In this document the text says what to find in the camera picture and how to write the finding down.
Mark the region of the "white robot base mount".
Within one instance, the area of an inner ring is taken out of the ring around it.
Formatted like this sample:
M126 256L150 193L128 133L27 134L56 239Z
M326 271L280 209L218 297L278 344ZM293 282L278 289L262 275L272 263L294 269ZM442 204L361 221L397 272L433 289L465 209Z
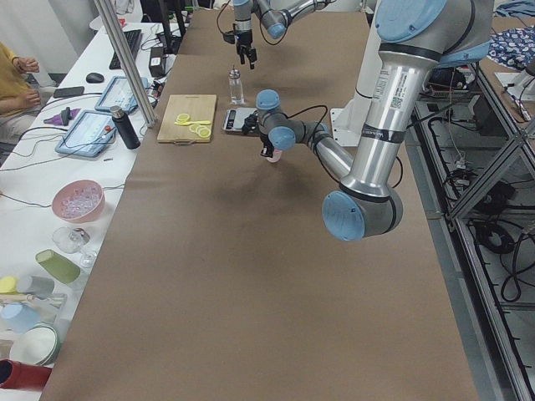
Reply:
M375 28L375 9L380 1L360 1L355 10L366 14L369 32L363 61L359 67L354 97L342 108L331 109L334 139L342 146L356 146L369 112L382 62L378 55L380 37Z

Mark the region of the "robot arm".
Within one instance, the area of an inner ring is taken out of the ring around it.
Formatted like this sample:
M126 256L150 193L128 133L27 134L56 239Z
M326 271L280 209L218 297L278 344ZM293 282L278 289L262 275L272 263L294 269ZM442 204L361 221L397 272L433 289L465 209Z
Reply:
M252 16L256 15L272 39L280 39L292 22L326 8L331 1L297 1L289 8L274 9L269 1L232 1L234 21L232 30L225 33L226 41L236 45L240 63L254 69L257 51L253 46Z
M394 230L401 199L388 185L415 102L431 70L475 63L487 56L491 1L382 1L374 11L381 69L355 155L319 122L290 119L276 91L256 98L262 155L307 145L339 183L322 205L324 224L342 241Z

